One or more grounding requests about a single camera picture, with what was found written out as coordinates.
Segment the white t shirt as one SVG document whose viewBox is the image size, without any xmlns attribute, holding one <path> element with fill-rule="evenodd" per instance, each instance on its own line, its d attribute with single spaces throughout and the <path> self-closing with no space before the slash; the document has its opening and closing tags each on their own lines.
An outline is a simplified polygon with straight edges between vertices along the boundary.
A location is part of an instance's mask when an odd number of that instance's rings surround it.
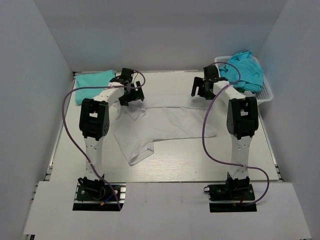
<svg viewBox="0 0 320 240">
<path fill-rule="evenodd" d="M 134 166 L 155 152 L 154 142 L 216 137 L 211 122 L 202 134 L 209 105 L 210 100 L 185 94 L 149 96 L 122 106 L 111 131 L 124 158 Z"/>
</svg>

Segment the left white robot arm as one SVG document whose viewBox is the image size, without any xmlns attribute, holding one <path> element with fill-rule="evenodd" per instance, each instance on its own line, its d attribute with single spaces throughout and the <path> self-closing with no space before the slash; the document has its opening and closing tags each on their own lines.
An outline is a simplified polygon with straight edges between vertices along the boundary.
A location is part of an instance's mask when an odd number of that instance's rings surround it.
<svg viewBox="0 0 320 240">
<path fill-rule="evenodd" d="M 79 129 L 85 143 L 86 170 L 97 179 L 104 179 L 102 153 L 104 138 L 110 129 L 109 109 L 115 105 L 118 111 L 130 102 L 145 99 L 142 86 L 145 81 L 134 81 L 135 69 L 123 68 L 121 74 L 112 78 L 107 87 L 92 98 L 81 103 Z"/>
</svg>

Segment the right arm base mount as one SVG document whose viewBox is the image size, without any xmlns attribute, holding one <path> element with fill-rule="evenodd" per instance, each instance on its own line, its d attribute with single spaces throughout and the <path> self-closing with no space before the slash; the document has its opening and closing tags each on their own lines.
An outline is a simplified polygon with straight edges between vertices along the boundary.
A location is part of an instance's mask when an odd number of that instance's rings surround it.
<svg viewBox="0 0 320 240">
<path fill-rule="evenodd" d="M 247 176 L 244 179 L 232 179 L 227 175 L 224 184 L 210 184 L 203 188 L 209 195 L 211 213 L 249 213 L 256 212 L 255 193 Z"/>
</svg>

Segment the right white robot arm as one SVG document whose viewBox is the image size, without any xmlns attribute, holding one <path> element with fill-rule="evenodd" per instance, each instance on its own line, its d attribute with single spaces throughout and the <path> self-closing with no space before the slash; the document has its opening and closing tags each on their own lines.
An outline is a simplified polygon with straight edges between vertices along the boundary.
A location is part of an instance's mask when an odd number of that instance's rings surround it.
<svg viewBox="0 0 320 240">
<path fill-rule="evenodd" d="M 206 100 L 221 99 L 226 104 L 226 127 L 232 143 L 227 177 L 238 181 L 248 180 L 249 149 L 259 127 L 257 100 L 240 93 L 225 77 L 220 77 L 215 65 L 204 67 L 203 72 L 203 78 L 194 78 L 191 96 L 197 95 Z"/>
</svg>

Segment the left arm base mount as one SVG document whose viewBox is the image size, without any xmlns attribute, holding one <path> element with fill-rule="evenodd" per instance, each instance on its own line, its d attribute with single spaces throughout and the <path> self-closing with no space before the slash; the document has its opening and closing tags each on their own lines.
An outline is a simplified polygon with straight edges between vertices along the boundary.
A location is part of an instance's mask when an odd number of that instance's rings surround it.
<svg viewBox="0 0 320 240">
<path fill-rule="evenodd" d="M 112 183 L 107 185 L 102 180 L 91 180 L 87 177 L 78 179 L 73 211 L 119 212 L 124 205 L 126 184 Z"/>
</svg>

